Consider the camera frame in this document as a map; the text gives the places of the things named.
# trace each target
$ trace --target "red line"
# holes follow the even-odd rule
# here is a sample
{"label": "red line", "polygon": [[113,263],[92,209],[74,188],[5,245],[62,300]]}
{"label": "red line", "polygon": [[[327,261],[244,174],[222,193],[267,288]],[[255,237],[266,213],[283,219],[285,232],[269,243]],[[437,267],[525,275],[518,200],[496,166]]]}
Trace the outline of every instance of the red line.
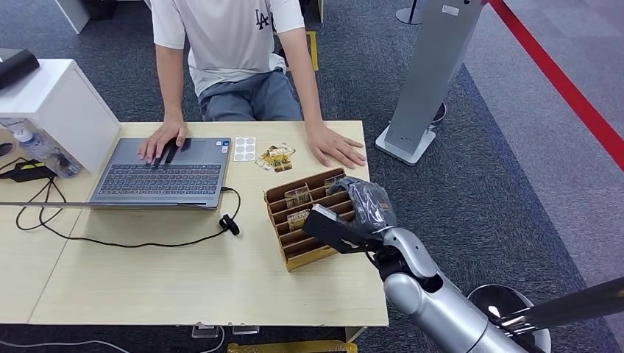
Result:
{"label": "red line", "polygon": [[600,112],[589,103],[578,88],[574,86],[572,81],[570,81],[544,48],[537,43],[537,40],[524,27],[507,4],[503,0],[490,0],[489,3],[511,33],[518,39],[520,45],[550,80],[550,83],[555,86],[555,89],[561,94],[563,99],[598,139],[598,142],[603,145],[616,164],[624,171],[624,140],[605,121]]}

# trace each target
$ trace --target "plastic bottle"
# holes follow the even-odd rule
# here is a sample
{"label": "plastic bottle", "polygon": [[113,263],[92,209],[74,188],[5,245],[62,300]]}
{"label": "plastic bottle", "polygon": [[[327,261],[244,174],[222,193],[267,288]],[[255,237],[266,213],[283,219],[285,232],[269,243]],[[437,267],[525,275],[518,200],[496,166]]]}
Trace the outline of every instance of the plastic bottle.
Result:
{"label": "plastic bottle", "polygon": [[59,177],[70,179],[76,176],[82,169],[77,163],[73,163],[61,150],[45,136],[33,133],[28,129],[21,129],[13,134],[19,141],[20,147],[30,154],[31,157],[46,164]]}

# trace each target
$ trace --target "light wood tabletop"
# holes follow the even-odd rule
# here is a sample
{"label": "light wood tabletop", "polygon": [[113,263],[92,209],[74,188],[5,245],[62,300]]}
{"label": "light wood tabletop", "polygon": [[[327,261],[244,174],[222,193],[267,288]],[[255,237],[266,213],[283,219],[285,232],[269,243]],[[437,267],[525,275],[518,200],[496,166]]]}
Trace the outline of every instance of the light wood tabletop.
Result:
{"label": "light wood tabletop", "polygon": [[[0,143],[13,140],[8,130],[0,129]],[[0,166],[6,165],[18,157],[27,157],[19,148],[0,158]],[[59,187],[73,200],[84,201],[95,177],[81,173],[71,180],[59,180]],[[3,202],[27,202],[47,183],[47,179],[16,183],[11,179],[0,180],[0,200]],[[43,201],[45,194],[38,197]],[[51,201],[61,201],[52,193]],[[26,323],[39,300],[48,278],[54,269],[65,239],[43,228],[23,232],[15,226],[15,217],[20,207],[0,207],[0,322]],[[51,215],[55,210],[46,210],[44,215]],[[38,224],[39,209],[27,209],[21,216],[21,226],[32,227]],[[78,210],[64,210],[48,223],[54,229],[69,234],[78,219]]]}
{"label": "light wood tabletop", "polygon": [[[327,124],[348,138],[364,139],[359,121]],[[123,124],[121,135],[145,137],[157,127]],[[224,185],[242,198],[235,219],[241,228],[238,236],[226,232],[170,249],[67,242],[31,324],[388,324],[383,284],[363,254],[339,254],[286,271],[263,191],[328,169],[306,148],[302,123],[192,123],[189,129],[198,138],[255,137],[258,152],[285,142],[297,150],[291,158],[293,169],[275,173],[253,162],[229,161]],[[347,174],[369,178],[367,167]],[[234,213],[235,194],[221,198],[218,211],[83,210],[71,236],[127,244],[195,240],[217,232],[222,214]],[[55,241],[53,235],[45,239]]]}

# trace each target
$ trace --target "white t-shirt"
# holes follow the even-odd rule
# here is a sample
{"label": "white t-shirt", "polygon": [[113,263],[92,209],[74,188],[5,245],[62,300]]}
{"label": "white t-shirt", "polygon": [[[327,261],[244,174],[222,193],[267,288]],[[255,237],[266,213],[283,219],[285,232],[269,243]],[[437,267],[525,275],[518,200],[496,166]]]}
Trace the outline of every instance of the white t-shirt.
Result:
{"label": "white t-shirt", "polygon": [[219,82],[237,82],[284,68],[273,52],[278,34],[304,27],[298,0],[152,0],[154,43],[184,49],[195,93]]}

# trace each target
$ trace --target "snack package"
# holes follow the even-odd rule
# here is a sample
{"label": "snack package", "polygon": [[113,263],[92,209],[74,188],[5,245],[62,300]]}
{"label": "snack package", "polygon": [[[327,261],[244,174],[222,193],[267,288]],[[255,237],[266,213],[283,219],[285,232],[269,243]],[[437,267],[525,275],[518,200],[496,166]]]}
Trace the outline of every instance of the snack package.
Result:
{"label": "snack package", "polygon": [[260,168],[264,169],[265,171],[273,168],[273,159],[271,158],[271,156],[269,156],[269,151],[265,151],[264,153],[262,153],[261,156],[256,158],[255,164],[259,165]]}
{"label": "snack package", "polygon": [[301,229],[303,224],[305,223],[305,219],[310,215],[310,210],[303,210],[297,213],[293,213],[288,215],[286,219],[288,220],[288,228],[291,232],[295,230]]}
{"label": "snack package", "polygon": [[286,199],[286,208],[300,206],[306,202],[310,202],[310,190],[307,186],[302,186],[301,188],[286,191],[284,193],[284,199]]}
{"label": "snack package", "polygon": [[264,169],[265,171],[271,170],[274,167],[274,160],[273,157],[271,156],[271,151],[274,151],[276,149],[280,149],[280,153],[281,154],[286,154],[288,157],[290,157],[291,155],[294,154],[294,152],[296,152],[297,150],[293,149],[292,147],[288,147],[288,145],[286,145],[285,143],[280,144],[280,146],[271,146],[269,147],[269,149],[267,151],[265,151],[264,153],[262,153],[261,156],[259,156],[256,160],[255,160],[255,164],[257,164],[260,168]]}
{"label": "snack package", "polygon": [[269,151],[269,156],[273,159],[273,169],[277,173],[281,171],[289,171],[292,169],[290,157],[288,154],[286,154],[286,152],[287,149],[285,148],[277,148]]}

